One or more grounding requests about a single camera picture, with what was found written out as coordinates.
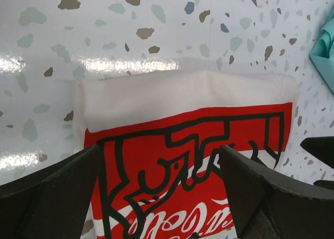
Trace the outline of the white t-shirt with red print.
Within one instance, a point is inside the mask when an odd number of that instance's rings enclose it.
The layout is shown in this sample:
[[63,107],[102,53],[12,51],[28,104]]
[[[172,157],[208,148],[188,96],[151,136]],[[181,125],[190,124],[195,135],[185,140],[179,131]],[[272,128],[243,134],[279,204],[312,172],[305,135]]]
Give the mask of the white t-shirt with red print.
[[218,164],[228,145],[271,169],[288,144],[296,80],[155,71],[76,84],[79,148],[103,152],[96,238],[222,238],[232,215]]

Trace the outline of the folded turquoise t-shirt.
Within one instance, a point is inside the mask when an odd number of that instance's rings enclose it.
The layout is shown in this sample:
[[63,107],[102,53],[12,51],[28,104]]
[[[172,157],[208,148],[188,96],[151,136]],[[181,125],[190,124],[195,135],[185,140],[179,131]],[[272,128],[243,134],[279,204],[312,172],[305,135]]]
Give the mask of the folded turquoise t-shirt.
[[321,27],[309,57],[333,93],[333,9]]

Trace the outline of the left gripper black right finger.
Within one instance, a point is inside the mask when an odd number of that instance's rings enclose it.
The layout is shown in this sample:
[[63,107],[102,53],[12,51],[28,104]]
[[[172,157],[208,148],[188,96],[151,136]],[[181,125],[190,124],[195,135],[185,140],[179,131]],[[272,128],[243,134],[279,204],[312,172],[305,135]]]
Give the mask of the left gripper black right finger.
[[237,238],[333,238],[333,190],[287,177],[228,146],[219,165]]

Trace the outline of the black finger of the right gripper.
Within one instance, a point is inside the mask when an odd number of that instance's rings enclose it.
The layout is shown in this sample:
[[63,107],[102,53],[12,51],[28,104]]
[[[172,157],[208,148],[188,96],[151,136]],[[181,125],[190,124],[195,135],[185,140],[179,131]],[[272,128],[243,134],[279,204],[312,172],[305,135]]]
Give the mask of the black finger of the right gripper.
[[308,137],[301,142],[301,147],[315,158],[333,169],[334,137]]

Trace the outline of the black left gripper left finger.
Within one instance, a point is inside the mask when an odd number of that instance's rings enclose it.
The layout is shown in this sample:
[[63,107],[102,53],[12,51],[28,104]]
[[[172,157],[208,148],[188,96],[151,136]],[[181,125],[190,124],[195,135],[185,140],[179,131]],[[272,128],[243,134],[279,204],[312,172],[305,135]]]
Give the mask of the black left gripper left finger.
[[100,162],[91,146],[1,185],[1,238],[80,238]]

